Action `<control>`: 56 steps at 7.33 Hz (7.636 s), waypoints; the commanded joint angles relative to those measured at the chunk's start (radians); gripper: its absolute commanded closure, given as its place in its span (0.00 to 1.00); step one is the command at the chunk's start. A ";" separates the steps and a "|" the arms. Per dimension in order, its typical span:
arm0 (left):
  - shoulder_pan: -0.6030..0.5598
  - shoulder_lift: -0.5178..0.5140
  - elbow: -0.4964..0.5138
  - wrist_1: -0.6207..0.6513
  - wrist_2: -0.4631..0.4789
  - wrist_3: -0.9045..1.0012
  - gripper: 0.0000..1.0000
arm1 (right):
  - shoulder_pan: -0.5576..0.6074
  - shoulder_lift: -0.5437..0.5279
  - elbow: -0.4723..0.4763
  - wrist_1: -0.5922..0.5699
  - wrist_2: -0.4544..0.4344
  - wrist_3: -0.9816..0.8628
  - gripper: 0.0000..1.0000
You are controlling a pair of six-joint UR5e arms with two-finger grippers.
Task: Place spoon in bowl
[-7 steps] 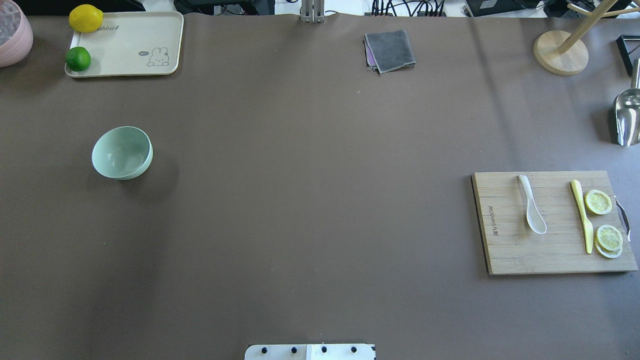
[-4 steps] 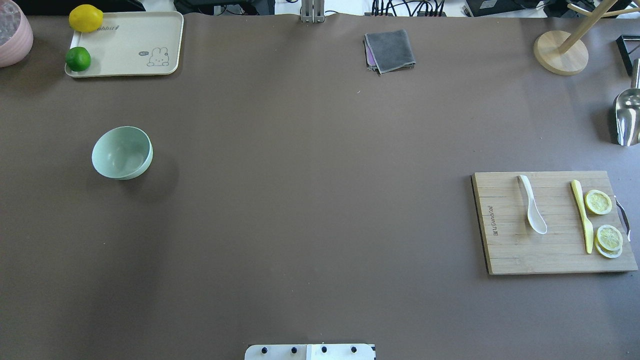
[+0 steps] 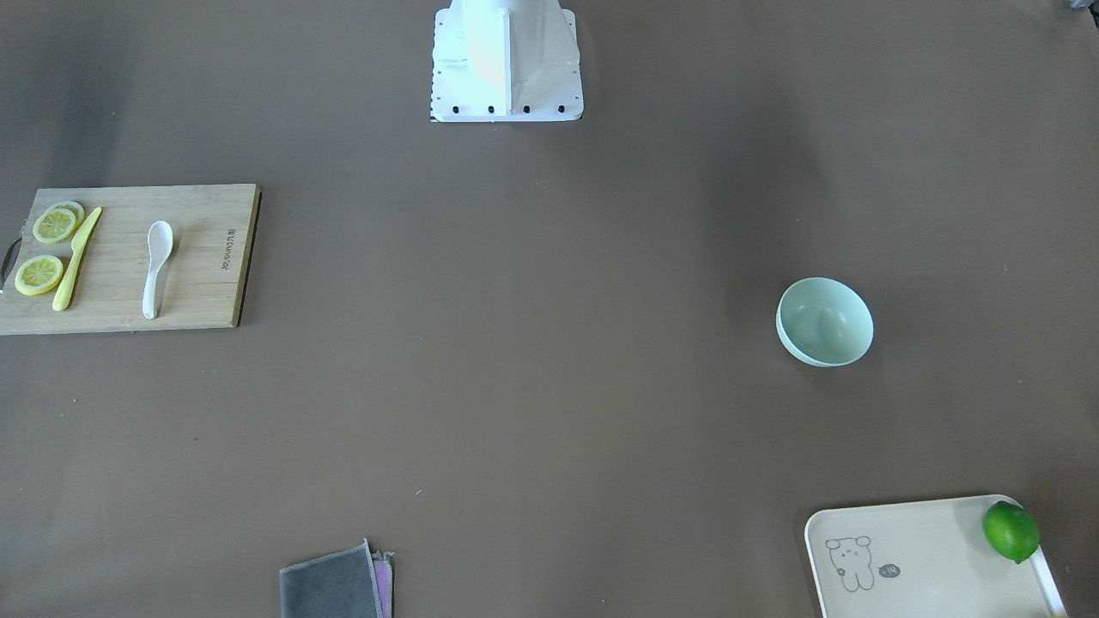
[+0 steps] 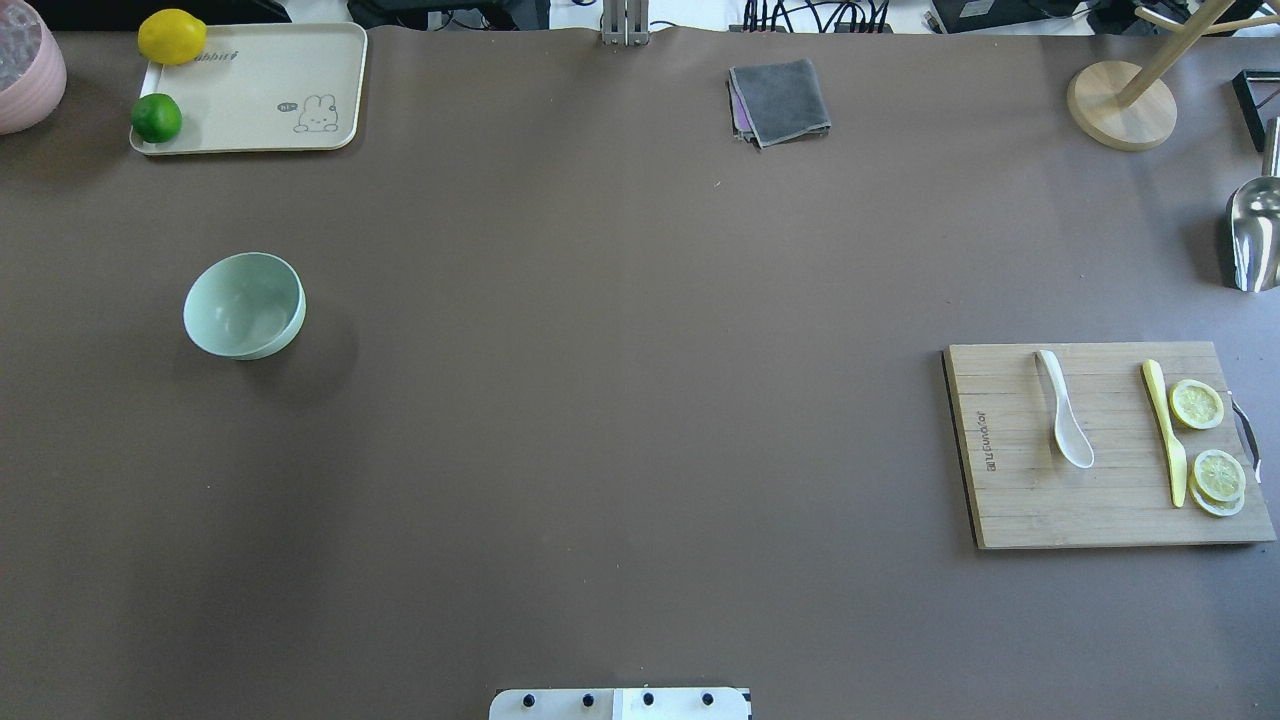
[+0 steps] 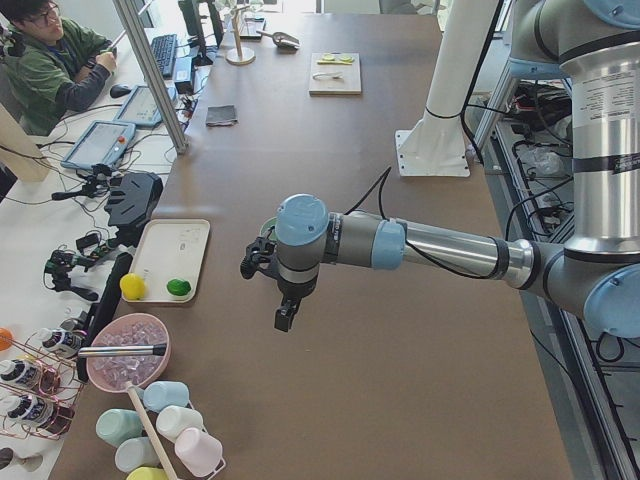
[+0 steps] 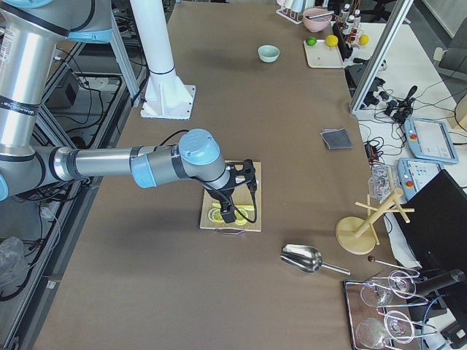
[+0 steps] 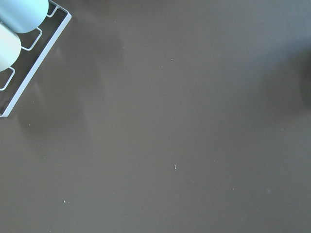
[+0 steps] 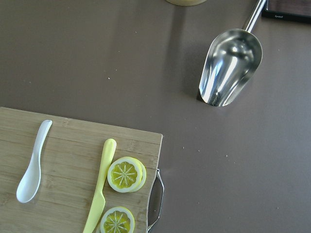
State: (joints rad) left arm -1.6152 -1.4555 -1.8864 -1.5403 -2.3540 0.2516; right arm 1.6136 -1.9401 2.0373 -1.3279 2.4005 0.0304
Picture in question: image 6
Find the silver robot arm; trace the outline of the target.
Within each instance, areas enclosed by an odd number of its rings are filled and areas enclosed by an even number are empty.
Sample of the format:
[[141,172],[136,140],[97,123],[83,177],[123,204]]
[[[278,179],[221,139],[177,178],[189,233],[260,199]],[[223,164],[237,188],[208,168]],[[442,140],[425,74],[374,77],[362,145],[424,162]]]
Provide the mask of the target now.
[[234,166],[213,135],[188,131],[169,147],[71,149],[32,147],[31,135],[55,54],[63,40],[112,40],[109,1],[3,1],[7,25],[1,43],[1,197],[54,182],[129,174],[143,188],[196,179],[220,202],[225,222],[235,220]]

